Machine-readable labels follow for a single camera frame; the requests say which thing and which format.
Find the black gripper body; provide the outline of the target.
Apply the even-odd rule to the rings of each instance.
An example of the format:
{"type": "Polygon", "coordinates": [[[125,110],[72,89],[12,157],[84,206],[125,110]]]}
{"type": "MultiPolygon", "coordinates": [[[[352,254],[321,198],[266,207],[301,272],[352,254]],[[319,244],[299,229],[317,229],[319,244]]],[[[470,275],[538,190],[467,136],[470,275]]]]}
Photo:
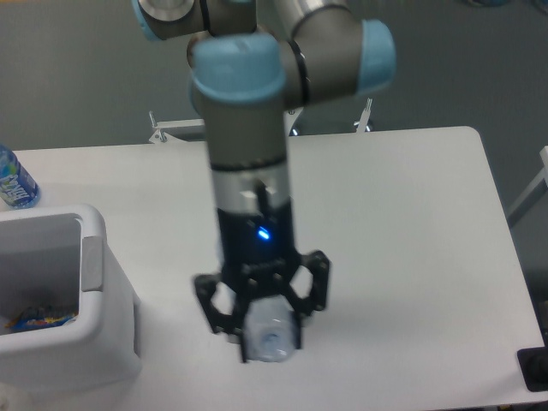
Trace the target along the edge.
{"type": "Polygon", "coordinates": [[[290,283],[300,266],[295,247],[292,201],[265,213],[217,211],[223,249],[221,279],[233,292],[235,306],[283,296],[291,306],[299,300],[290,283]]]}

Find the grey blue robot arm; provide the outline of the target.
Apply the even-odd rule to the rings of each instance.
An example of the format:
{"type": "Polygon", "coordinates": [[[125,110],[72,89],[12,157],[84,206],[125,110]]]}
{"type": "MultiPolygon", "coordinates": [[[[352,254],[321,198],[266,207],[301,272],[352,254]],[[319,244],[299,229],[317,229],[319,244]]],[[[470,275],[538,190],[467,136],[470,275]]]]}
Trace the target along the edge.
{"type": "Polygon", "coordinates": [[[304,323],[326,309],[331,263],[295,245],[287,112],[375,92],[396,73],[396,45],[381,21],[344,1],[278,1],[277,39],[255,1],[135,1],[153,41],[193,35],[190,93],[205,124],[221,268],[194,277],[213,333],[245,362],[281,362],[302,346],[304,323]]]}

